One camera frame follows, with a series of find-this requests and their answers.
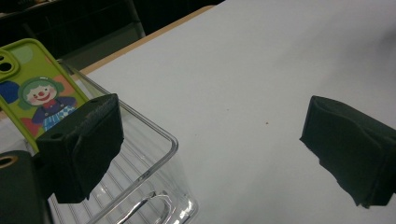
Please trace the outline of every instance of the white table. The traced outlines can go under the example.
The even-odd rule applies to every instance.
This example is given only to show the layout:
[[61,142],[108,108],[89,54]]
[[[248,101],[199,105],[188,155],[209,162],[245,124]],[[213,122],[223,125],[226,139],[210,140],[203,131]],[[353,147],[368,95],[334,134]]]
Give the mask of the white table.
[[396,2],[227,0],[90,77],[172,133],[194,223],[395,223],[302,142],[312,95],[396,128]]

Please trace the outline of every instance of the clear plastic container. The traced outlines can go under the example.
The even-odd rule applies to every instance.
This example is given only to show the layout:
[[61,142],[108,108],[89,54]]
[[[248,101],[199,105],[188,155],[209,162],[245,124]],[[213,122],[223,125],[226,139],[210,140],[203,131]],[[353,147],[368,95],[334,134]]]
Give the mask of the clear plastic container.
[[[71,69],[76,83],[91,98],[107,92],[78,71]],[[120,154],[89,200],[58,204],[49,198],[54,223],[188,223],[198,211],[177,156],[178,143],[163,130],[128,105],[120,102],[124,142]],[[15,133],[7,119],[1,119],[4,133]],[[20,134],[8,138],[11,150],[29,145]]]

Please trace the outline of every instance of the cartoon clown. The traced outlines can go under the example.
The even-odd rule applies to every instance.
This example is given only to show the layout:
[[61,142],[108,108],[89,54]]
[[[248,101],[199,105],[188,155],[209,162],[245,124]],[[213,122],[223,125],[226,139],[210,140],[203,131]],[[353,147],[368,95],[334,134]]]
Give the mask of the cartoon clown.
[[74,97],[59,96],[64,85],[47,77],[35,77],[25,81],[19,91],[19,106],[24,109],[37,107],[30,122],[24,122],[31,133],[35,127],[42,125],[44,131],[53,127],[64,117],[76,110],[77,101]]

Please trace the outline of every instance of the phone case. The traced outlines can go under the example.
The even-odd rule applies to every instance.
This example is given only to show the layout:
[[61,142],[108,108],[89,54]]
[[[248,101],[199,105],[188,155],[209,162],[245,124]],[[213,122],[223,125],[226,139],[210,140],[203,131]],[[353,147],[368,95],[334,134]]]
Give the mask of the phone case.
[[0,106],[35,151],[35,140],[88,101],[44,46],[23,39],[0,48]]

